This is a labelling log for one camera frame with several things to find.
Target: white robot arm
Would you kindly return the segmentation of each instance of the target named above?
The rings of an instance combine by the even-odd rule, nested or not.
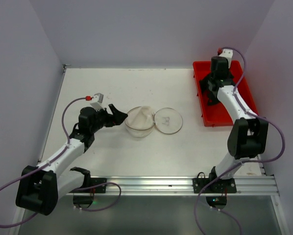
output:
[[[221,102],[234,123],[227,141],[227,154],[217,166],[213,167],[208,179],[198,179],[200,188],[237,165],[237,163],[255,158],[265,150],[269,123],[256,118],[256,114],[248,107],[238,90],[234,89],[235,83],[229,70],[232,55],[233,50],[223,49],[218,56],[212,57],[211,73],[200,81],[202,93],[208,92],[212,104]],[[254,116],[245,112],[241,105]],[[212,191],[222,193],[228,186],[235,185],[232,184],[233,177],[239,168],[240,166],[224,174],[220,180],[212,185],[211,188],[214,188]]]
[[[16,205],[44,215],[50,214],[58,199],[76,188],[86,188],[91,184],[88,170],[73,167],[65,171],[70,164],[88,150],[94,141],[94,133],[102,127],[120,125],[128,117],[109,105],[112,114],[102,108],[102,94],[91,97],[91,106],[80,110],[78,123],[74,125],[66,142],[56,153],[37,166],[27,166],[22,175],[45,168],[20,180]]]

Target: white table surface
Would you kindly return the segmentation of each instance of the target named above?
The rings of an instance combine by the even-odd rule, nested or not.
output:
[[[136,139],[124,123],[95,133],[88,151],[75,160],[96,176],[195,176],[208,174],[227,152],[231,127],[204,127],[192,69],[67,69],[55,109],[43,160],[65,142],[61,115],[73,99],[104,94],[103,105],[112,103],[122,112],[149,105],[155,110],[170,107],[183,117],[174,135],[157,131]],[[87,101],[72,105],[65,116],[70,133]],[[257,163],[245,164],[236,176],[261,175]]]

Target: gray wall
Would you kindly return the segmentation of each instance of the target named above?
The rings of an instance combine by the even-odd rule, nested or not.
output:
[[[35,164],[61,84],[62,66],[28,0],[0,0],[0,186]],[[12,222],[17,185],[0,193]],[[8,230],[0,229],[0,235]]]
[[[261,114],[280,125],[284,156],[266,166],[274,173],[293,234],[293,0],[276,0],[248,52],[248,83]],[[272,130],[264,158],[275,157],[280,137]]]
[[[218,47],[246,51],[273,0],[30,0],[74,67],[191,67]]]

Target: black clamp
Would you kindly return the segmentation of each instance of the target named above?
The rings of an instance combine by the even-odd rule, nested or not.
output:
[[[84,175],[84,181],[80,188],[87,188],[91,186],[100,185],[107,182],[106,178],[91,178],[90,171],[79,168],[79,167],[73,167],[70,170],[80,172]],[[82,195],[82,196],[73,196],[73,204],[75,206],[81,207],[80,205],[88,205],[88,207],[93,203],[94,200],[94,193],[105,193],[106,192],[106,185],[100,186],[95,188],[95,190],[85,190],[84,192],[89,192],[89,195]]]
[[[122,113],[109,104],[112,114],[106,109],[95,110],[92,107],[84,107],[80,110],[78,123],[73,127],[70,139],[77,139],[84,143],[84,152],[86,152],[94,141],[94,133],[103,127],[118,126],[128,117],[128,114]]]
[[[27,175],[37,168],[37,166],[28,165],[21,175]],[[57,200],[57,178],[53,171],[39,170],[20,180],[16,196],[18,207],[49,215],[54,210]]]
[[[228,68],[228,60],[221,56],[213,56],[211,59],[211,72],[199,81],[202,94],[207,91],[209,98],[207,105],[215,105],[220,101],[217,99],[219,88],[235,85],[233,74]]]
[[[213,167],[208,178],[205,178],[205,177],[193,178],[192,184],[194,187],[194,193],[199,193],[204,186],[206,186],[209,182],[211,182],[215,178],[216,178],[215,167]],[[226,193],[237,192],[236,183],[233,178],[228,180],[219,179],[215,183],[207,187],[203,193],[224,193],[224,192]]]
[[[260,118],[237,119],[227,141],[228,152],[236,160],[264,153],[268,129],[269,123]]]

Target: cable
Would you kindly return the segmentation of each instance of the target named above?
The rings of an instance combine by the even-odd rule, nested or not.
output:
[[[86,99],[85,97],[83,97],[83,98],[78,98],[78,99],[74,99],[72,102],[70,102],[67,106],[66,106],[66,108],[64,109],[64,111],[63,111],[63,114],[62,114],[62,127],[63,127],[63,130],[64,130],[64,133],[65,133],[65,135],[66,135],[66,138],[67,138],[67,145],[64,147],[64,149],[54,158],[54,159],[52,159],[49,163],[53,163],[53,162],[55,162],[58,158],[60,158],[64,153],[65,153],[65,151],[67,150],[67,148],[68,148],[68,146],[69,146],[69,144],[70,144],[70,139],[69,139],[69,135],[68,135],[68,132],[67,132],[67,130],[66,130],[66,128],[65,128],[65,125],[64,125],[64,116],[65,116],[65,113],[66,113],[66,111],[67,111],[67,109],[69,108],[69,106],[71,106],[73,103],[75,103],[76,101],[79,101],[79,100],[83,100],[83,99]],[[43,165],[43,166],[41,166],[40,168],[38,168],[38,169],[36,169],[36,170],[33,170],[32,172],[30,172],[30,173],[28,173],[28,174],[26,174],[26,175],[23,175],[23,176],[21,176],[21,177],[18,177],[18,178],[16,178],[16,179],[14,179],[14,180],[12,180],[12,181],[10,181],[9,183],[7,183],[7,184],[5,184],[5,185],[3,185],[2,187],[0,187],[0,191],[2,191],[3,189],[5,189],[6,187],[8,187],[8,186],[10,186],[10,185],[12,185],[13,183],[15,183],[15,182],[17,182],[17,181],[20,181],[20,180],[22,180],[22,179],[24,179],[24,178],[26,178],[26,177],[28,177],[28,176],[30,176],[30,175],[33,175],[33,174],[35,174],[36,172],[38,172],[38,171],[40,171],[40,170],[43,170],[45,167],[47,167],[49,164],[48,163],[46,163],[45,165]],[[21,224],[24,224],[24,223],[26,223],[26,222],[28,222],[30,219],[32,219],[33,217],[35,217],[37,215],[37,213],[34,213],[33,215],[31,215],[30,217],[28,217],[27,219],[25,219],[25,220],[23,220],[23,221],[21,221],[21,222],[18,222],[18,223],[15,223],[15,224],[8,224],[8,225],[2,225],[2,224],[0,224],[0,228],[2,228],[2,229],[8,229],[8,228],[12,228],[12,227],[16,227],[16,226],[18,226],[18,225],[21,225]]]
[[[97,187],[104,186],[104,185],[115,185],[115,186],[117,186],[119,188],[118,197],[116,198],[116,200],[113,203],[111,203],[110,205],[108,205],[106,207],[99,208],[99,209],[88,209],[88,208],[81,208],[81,207],[79,207],[79,208],[81,210],[83,210],[83,211],[86,211],[86,212],[99,212],[99,211],[106,210],[106,209],[112,207],[113,205],[115,205],[116,203],[118,203],[118,201],[119,201],[119,199],[121,197],[121,194],[122,194],[122,189],[121,189],[121,187],[118,184],[113,183],[113,182],[106,182],[106,183],[102,183],[102,184],[95,185],[95,186],[91,186],[91,187],[87,187],[87,188],[76,188],[75,190],[76,191],[83,191],[83,190],[93,189],[93,188],[97,188]]]
[[[204,177],[205,177],[205,174],[204,174],[204,172],[203,171],[201,171],[201,172],[199,172],[199,174],[197,175],[197,179],[199,178],[199,176],[200,176],[200,174],[203,174],[204,175]]]
[[[282,140],[282,148],[281,148],[279,154],[276,157],[272,158],[272,159],[268,159],[268,160],[245,160],[245,161],[241,161],[240,163],[237,163],[236,165],[234,165],[231,168],[227,169],[224,173],[222,173],[221,175],[219,175],[217,178],[215,178],[214,180],[212,180],[211,182],[209,182],[206,186],[204,186],[201,189],[201,191],[199,192],[199,194],[198,194],[198,196],[196,198],[196,201],[195,201],[194,215],[195,215],[195,222],[196,222],[198,228],[200,229],[200,231],[204,235],[206,235],[206,233],[205,233],[205,231],[203,230],[203,228],[201,227],[201,225],[199,223],[199,220],[198,220],[198,217],[197,217],[196,208],[197,208],[197,204],[198,204],[200,195],[205,191],[205,189],[207,189],[210,185],[212,185],[217,180],[219,180],[222,176],[224,176],[228,172],[234,170],[235,168],[239,167],[240,165],[243,165],[244,163],[270,163],[270,162],[276,161],[277,159],[279,159],[283,155],[283,153],[285,151],[285,146],[286,146],[284,133],[282,132],[282,130],[274,122],[266,119],[265,117],[258,116],[258,115],[255,115],[255,114],[250,113],[248,110],[245,109],[245,107],[240,102],[240,100],[239,100],[239,98],[238,98],[238,96],[236,94],[236,89],[237,89],[238,85],[241,83],[242,79],[244,78],[244,74],[245,74],[245,71],[246,71],[246,59],[245,59],[244,55],[239,50],[237,50],[237,49],[235,49],[233,47],[223,47],[222,49],[225,49],[225,48],[236,51],[242,57],[242,59],[244,61],[244,70],[243,70],[243,73],[242,73],[241,77],[239,78],[239,80],[238,80],[238,82],[235,85],[234,90],[233,90],[233,94],[234,94],[234,97],[235,97],[236,101],[238,102],[238,104],[240,105],[240,107],[242,108],[242,110],[246,114],[248,114],[248,115],[250,115],[252,117],[255,117],[255,118],[259,118],[259,119],[265,120],[265,121],[267,121],[268,123],[270,123],[272,126],[274,126],[276,128],[276,130],[279,132],[280,137],[281,137],[281,140]],[[239,226],[240,235],[242,235],[243,234],[243,231],[242,231],[242,226],[241,226],[240,222],[234,216],[232,216],[230,213],[228,213],[226,211],[223,211],[223,210],[220,210],[220,212],[222,212],[222,213],[230,216],[237,223],[237,225]]]
[[[92,191],[89,192],[89,195],[91,196],[91,202],[88,204],[87,207],[84,207],[84,208],[89,208],[92,205],[92,203],[94,202],[94,194],[95,194],[95,188],[93,189],[93,192]],[[82,208],[80,204],[82,203],[80,202],[76,203],[76,205],[78,205],[79,208]]]

